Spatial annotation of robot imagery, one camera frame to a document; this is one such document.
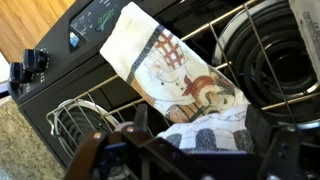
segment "countertop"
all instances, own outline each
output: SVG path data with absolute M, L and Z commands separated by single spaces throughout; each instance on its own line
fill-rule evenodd
M 0 180 L 63 178 L 51 152 L 11 98 L 0 100 Z

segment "oven rack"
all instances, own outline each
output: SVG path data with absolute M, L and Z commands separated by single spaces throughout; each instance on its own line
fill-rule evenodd
M 279 88 L 279 91 L 280 91 L 281 96 L 283 98 L 283 102 L 272 104 L 272 105 L 269 105 L 269 106 L 265 106 L 265 107 L 262 107 L 261 109 L 267 111 L 267 110 L 271 110 L 271 109 L 275 109 L 275 108 L 279 108 L 279 107 L 286 107 L 288 112 L 289 112 L 289 114 L 291 115 L 291 119 L 292 119 L 292 124 L 293 125 L 298 126 L 300 129 L 308 129 L 308 128 L 313 128 L 313 127 L 319 127 L 320 126 L 320 119 L 314 120 L 314 121 L 309 121 L 309 122 L 306 122 L 306 123 L 296 123 L 296 121 L 295 121 L 295 117 L 292 114 L 292 110 L 290 108 L 290 105 L 295 104 L 295 103 L 299 103 L 299 102 L 303 102 L 303 101 L 306 101 L 306 100 L 310 100 L 310 99 L 312 99 L 314 97 L 320 96 L 320 92 L 306 94 L 306 95 L 304 95 L 302 97 L 297 97 L 297 98 L 293 98 L 293 99 L 290 99 L 290 100 L 288 100 L 287 97 L 284 95 L 284 93 L 283 93 L 283 91 L 282 91 L 282 89 L 280 87 L 279 80 L 278 80 L 278 78 L 277 78 L 277 76 L 276 76 L 276 74 L 274 72 L 274 69 L 273 69 L 273 67 L 272 67 L 272 65 L 270 63 L 269 57 L 268 57 L 268 55 L 267 55 L 267 53 L 266 53 L 266 51 L 264 49 L 264 46 L 262 44 L 262 40 L 261 40 L 261 38 L 259 36 L 259 32 L 257 30 L 255 22 L 253 21 L 252 15 L 251 15 L 251 13 L 249 11 L 249 6 L 255 5 L 257 2 L 259 2 L 259 1 L 250 0 L 250 1 L 246 2 L 246 3 L 244 3 L 243 5 L 238 6 L 235 9 L 225 13 L 224 15 L 220 16 L 219 18 L 214 19 L 211 22 L 208 22 L 207 24 L 202 25 L 201 27 L 199 27 L 195 31 L 191 32 L 190 34 L 182 37 L 181 40 L 182 41 L 186 41 L 186 40 L 189 40 L 190 38 L 192 38 L 192 37 L 194 37 L 194 36 L 196 36 L 196 35 L 198 35 L 200 33 L 203 33 L 203 32 L 205 32 L 207 30 L 211 30 L 212 35 L 213 35 L 214 39 L 217 42 L 217 47 L 220 48 L 220 50 L 222 52 L 222 58 L 224 60 L 224 63 L 222 65 L 217 66 L 215 68 L 218 69 L 218 70 L 222 70 L 224 68 L 228 68 L 230 70 L 231 74 L 232 74 L 232 77 L 234 79 L 234 82 L 235 82 L 236 86 L 240 88 L 239 83 L 237 81 L 237 78 L 235 76 L 235 73 L 233 72 L 233 69 L 232 69 L 232 63 L 231 63 L 230 59 L 227 59 L 226 53 L 225 53 L 225 51 L 224 51 L 224 49 L 223 49 L 223 47 L 221 45 L 221 42 L 219 40 L 219 37 L 218 37 L 217 33 L 215 32 L 214 26 L 217 25 L 218 23 L 220 23 L 221 21 L 225 20 L 226 18 L 230 18 L 231 16 L 234 16 L 235 14 L 239 13 L 240 11 L 245 12 L 247 17 L 248 17 L 248 20 L 250 22 L 250 25 L 253 28 L 254 35 L 256 36 L 256 38 L 258 40 L 258 43 L 259 43 L 259 46 L 260 46 L 260 48 L 261 48 L 261 50 L 263 52 L 263 56 L 266 59 L 266 62 L 268 63 L 268 66 L 270 68 L 272 76 L 275 79 L 276 85 Z M 136 107 L 137 107 L 137 105 L 139 103 L 143 103 L 144 102 L 143 99 L 138 99 L 138 100 L 130 102 L 130 103 L 126 104 L 126 105 L 123 105 L 123 106 L 121 106 L 119 108 L 111 110 L 110 112 L 103 111 L 102 108 L 100 108 L 99 105 L 97 105 L 95 103 L 95 100 L 92 97 L 91 93 L 96 91 L 100 87 L 108 85 L 110 82 L 112 82 L 112 81 L 114 81 L 114 80 L 116 80 L 118 78 L 119 78 L 118 75 L 112 76 L 111 78 L 105 80 L 104 82 L 100 83 L 99 85 L 97 85 L 97 86 L 87 90 L 86 92 L 78 95 L 74 99 L 65 101 L 58 108 L 52 110 L 51 112 L 49 112 L 47 114 L 46 119 L 49 122 L 49 124 L 51 125 L 51 135 L 55 136 L 55 137 L 58 137 L 59 140 L 61 141 L 61 143 L 64 146 L 66 146 L 64 148 L 66 149 L 67 152 L 70 152 L 70 153 L 68 153 L 70 157 L 73 157 L 73 155 L 74 155 L 72 153 L 72 148 L 69 146 L 69 144 L 63 138 L 61 138 L 61 134 L 59 134 L 58 131 L 55 129 L 56 128 L 55 127 L 56 124 L 55 124 L 54 121 L 57 121 L 59 123 L 59 125 L 65 131 L 67 131 L 67 135 L 70 138 L 73 139 L 71 134 L 68 132 L 67 128 L 64 126 L 64 124 L 59 119 L 59 114 L 61 113 L 61 111 L 66 111 L 67 114 L 70 116 L 70 118 L 73 119 L 73 117 L 71 116 L 71 114 L 69 112 L 69 107 L 70 106 L 77 106 L 81 110 L 81 112 L 83 113 L 83 116 L 88 121 L 88 123 L 91 124 L 89 118 L 86 116 L 86 114 L 84 113 L 82 107 L 79 105 L 79 101 L 82 101 L 83 98 L 88 98 L 88 99 L 90 99 L 91 103 L 94 105 L 94 108 L 95 108 L 96 112 L 99 112 L 100 116 L 103 117 L 103 119 L 105 120 L 105 124 L 106 124 L 107 128 L 111 132 L 113 132 L 114 127 L 110 127 L 110 125 L 116 126 L 116 125 L 120 124 L 120 122 L 118 120 L 121 120 L 121 123 L 125 122 L 125 120 L 123 118 L 123 115 L 121 114 L 123 110 L 125 110 L 127 108 L 132 108 L 132 107 L 134 107 L 136 109 Z M 118 119 L 118 120 L 114 119 L 113 115 L 115 115 L 115 114 L 118 115 L 120 117 L 120 119 Z M 172 124 L 164 116 L 163 116 L 163 121 L 165 122 L 167 127 L 170 127 L 170 125 Z M 148 127 L 148 132 L 153 136 L 155 135 L 153 132 L 151 132 L 149 127 Z

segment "printed towel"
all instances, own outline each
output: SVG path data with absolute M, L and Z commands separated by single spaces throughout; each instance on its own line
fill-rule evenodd
M 129 3 L 100 50 L 117 74 L 173 122 L 248 104 L 243 93 L 186 44 Z

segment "control knob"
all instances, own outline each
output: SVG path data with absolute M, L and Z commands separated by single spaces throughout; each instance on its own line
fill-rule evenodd
M 44 52 L 33 49 L 26 49 L 23 59 L 25 70 L 30 72 L 43 72 L 48 61 Z
M 23 63 L 14 62 L 10 64 L 10 81 L 13 83 L 30 82 L 32 73 L 23 68 Z

